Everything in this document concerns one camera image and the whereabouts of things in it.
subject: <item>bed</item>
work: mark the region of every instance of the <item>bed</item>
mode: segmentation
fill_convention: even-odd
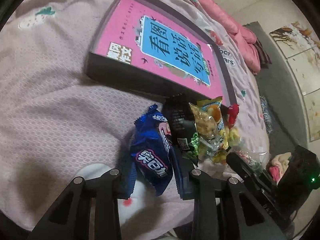
[[[80,169],[114,167],[133,122],[154,103],[83,75],[89,44],[112,1],[24,0],[0,32],[0,210],[26,230]],[[161,1],[215,33],[240,105],[236,126],[250,150],[268,151],[258,88],[233,39],[201,5]],[[216,172],[209,160],[200,169]],[[146,189],[132,198],[143,199],[140,208],[123,212],[119,200],[123,239],[153,239],[192,220],[193,201],[180,199],[174,179],[157,198],[137,185]]]

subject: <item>bedding pattern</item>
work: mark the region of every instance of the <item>bedding pattern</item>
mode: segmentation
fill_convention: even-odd
[[[0,209],[27,230],[81,168],[114,167],[133,122],[154,103],[83,75],[89,44],[112,1],[24,0],[0,32]],[[236,125],[250,150],[268,151],[259,96],[235,42],[201,6],[161,1],[223,44],[240,105]],[[214,174],[210,161],[200,168]],[[152,195],[141,196],[144,208],[122,220],[123,239],[153,239],[192,220],[193,201],[179,198],[174,179],[162,196]]]

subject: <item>qr code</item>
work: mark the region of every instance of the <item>qr code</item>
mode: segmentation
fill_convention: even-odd
[[[186,138],[177,138],[178,144],[181,148],[181,150],[185,151],[185,150],[190,150],[189,145],[188,145],[188,140]]]

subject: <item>pink cloth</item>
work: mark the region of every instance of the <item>pink cloth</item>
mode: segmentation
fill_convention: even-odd
[[[260,71],[260,61],[257,49],[252,45],[257,41],[256,35],[240,25],[213,0],[198,0],[202,8],[215,21],[219,22],[235,41],[248,68],[253,72]]]
[[[271,173],[273,180],[278,184],[278,182],[280,181],[279,168],[277,166],[270,166],[269,171]]]

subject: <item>gray mat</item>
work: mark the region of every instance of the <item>gray mat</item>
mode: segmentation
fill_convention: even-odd
[[[297,144],[307,148],[304,106],[286,62],[258,22],[245,27],[255,33],[272,61],[268,69],[262,68],[256,76],[259,93],[268,101],[273,123],[274,131],[269,135],[271,156],[293,151]]]

